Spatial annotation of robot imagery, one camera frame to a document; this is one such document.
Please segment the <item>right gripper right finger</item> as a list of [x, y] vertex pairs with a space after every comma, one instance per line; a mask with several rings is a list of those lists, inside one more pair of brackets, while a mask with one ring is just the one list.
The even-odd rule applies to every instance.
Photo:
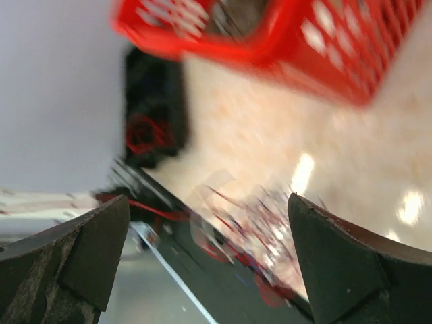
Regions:
[[430, 323], [431, 253], [291, 194], [290, 229], [315, 323]]

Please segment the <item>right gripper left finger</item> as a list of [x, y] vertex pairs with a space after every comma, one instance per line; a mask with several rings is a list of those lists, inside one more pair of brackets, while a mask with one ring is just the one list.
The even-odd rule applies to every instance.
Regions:
[[2, 323], [98, 323], [130, 224], [117, 196], [51, 229], [1, 246]]

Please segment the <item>black divided tray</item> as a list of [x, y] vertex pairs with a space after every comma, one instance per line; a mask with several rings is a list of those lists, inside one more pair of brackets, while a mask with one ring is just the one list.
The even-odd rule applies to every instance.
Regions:
[[124, 56], [125, 153], [132, 167], [154, 169], [187, 143], [183, 66], [130, 47]]

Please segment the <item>red plastic basket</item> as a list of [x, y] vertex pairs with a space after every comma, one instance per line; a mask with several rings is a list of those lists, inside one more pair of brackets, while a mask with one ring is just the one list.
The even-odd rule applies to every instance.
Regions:
[[164, 59], [185, 53], [330, 100], [367, 104], [424, 1], [270, 1], [247, 36], [211, 34], [221, 1], [117, 1], [113, 28]]

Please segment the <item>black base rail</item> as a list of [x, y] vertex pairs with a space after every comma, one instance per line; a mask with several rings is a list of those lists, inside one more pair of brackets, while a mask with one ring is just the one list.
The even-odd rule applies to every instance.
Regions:
[[231, 260], [210, 254], [192, 237], [192, 210], [141, 168], [115, 160], [112, 192], [124, 194], [132, 228], [217, 323], [312, 323], [307, 301], [274, 292], [245, 254]]

